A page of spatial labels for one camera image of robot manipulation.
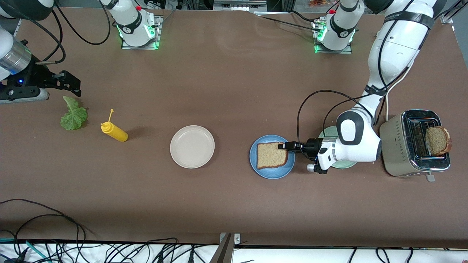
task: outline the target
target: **yellow squeeze bottle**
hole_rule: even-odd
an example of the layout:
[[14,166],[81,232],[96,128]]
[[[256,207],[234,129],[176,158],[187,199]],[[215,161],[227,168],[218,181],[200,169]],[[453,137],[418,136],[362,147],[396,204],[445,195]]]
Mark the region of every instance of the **yellow squeeze bottle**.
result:
[[122,129],[119,127],[115,126],[112,122],[110,122],[110,117],[112,116],[112,113],[114,112],[113,109],[110,110],[110,115],[109,115],[109,120],[105,123],[101,123],[101,130],[105,134],[111,136],[112,138],[124,142],[128,139],[128,134],[124,132]]

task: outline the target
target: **green plate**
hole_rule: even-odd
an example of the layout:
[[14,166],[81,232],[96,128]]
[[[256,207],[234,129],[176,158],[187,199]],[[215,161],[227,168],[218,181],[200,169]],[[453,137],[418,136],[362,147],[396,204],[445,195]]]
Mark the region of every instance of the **green plate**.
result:
[[[338,137],[338,130],[336,129],[336,126],[330,126],[325,129],[325,134],[327,137]],[[320,133],[319,138],[323,138],[323,132]],[[334,164],[332,164],[332,167],[338,168],[338,169],[346,169],[349,168],[356,163],[353,161],[337,161]]]

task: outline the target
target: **bread slice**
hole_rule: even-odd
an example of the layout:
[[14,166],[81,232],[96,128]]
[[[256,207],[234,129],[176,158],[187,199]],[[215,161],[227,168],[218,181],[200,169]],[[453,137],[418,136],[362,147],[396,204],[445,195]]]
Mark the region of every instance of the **bread slice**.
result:
[[277,168],[288,162],[288,151],[278,150],[279,142],[257,144],[257,169]]
[[452,149],[452,139],[447,129],[442,126],[426,130],[426,145],[433,156],[443,155]]

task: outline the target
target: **brown table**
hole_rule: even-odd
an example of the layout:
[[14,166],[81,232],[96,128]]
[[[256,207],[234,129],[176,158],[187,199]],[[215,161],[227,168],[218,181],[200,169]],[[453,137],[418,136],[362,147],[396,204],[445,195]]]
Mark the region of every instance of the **brown table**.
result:
[[[107,23],[98,9],[66,9],[82,35],[100,41]],[[276,15],[307,25],[292,15]],[[169,236],[212,243],[240,232],[247,244],[466,247],[468,241],[468,74],[451,26],[431,31],[405,81],[390,95],[390,114],[431,109],[451,132],[452,166],[435,183],[389,176],[381,159],[328,175],[293,171],[267,180],[250,167],[249,149],[265,134],[295,140],[302,100],[318,89],[352,96],[367,83],[367,57],[383,16],[364,15],[352,55],[314,53],[305,29],[247,12],[176,11],[164,23],[158,51],[122,51],[116,30],[105,44],[87,45],[64,21],[66,61],[50,66],[81,79],[85,126],[60,127],[62,95],[2,105],[1,199],[22,197],[57,208],[93,231],[91,239],[145,241]],[[57,33],[53,17],[42,24]],[[23,22],[18,39],[39,58],[55,46]],[[301,114],[301,136],[319,134],[325,113],[343,98],[313,97]],[[327,125],[351,104],[336,109]],[[113,122],[130,139],[117,142],[99,123]],[[173,162],[169,143],[196,124],[216,150],[199,169]],[[2,228],[15,229],[44,209],[0,207]],[[20,238],[74,239],[74,226],[40,219]]]

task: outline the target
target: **white plate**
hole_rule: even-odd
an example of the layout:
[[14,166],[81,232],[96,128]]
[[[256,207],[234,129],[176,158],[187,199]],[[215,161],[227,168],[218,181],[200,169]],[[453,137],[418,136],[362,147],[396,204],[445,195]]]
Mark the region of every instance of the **white plate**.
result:
[[204,166],[213,156],[214,139],[211,133],[197,125],[183,127],[172,137],[171,156],[188,169]]

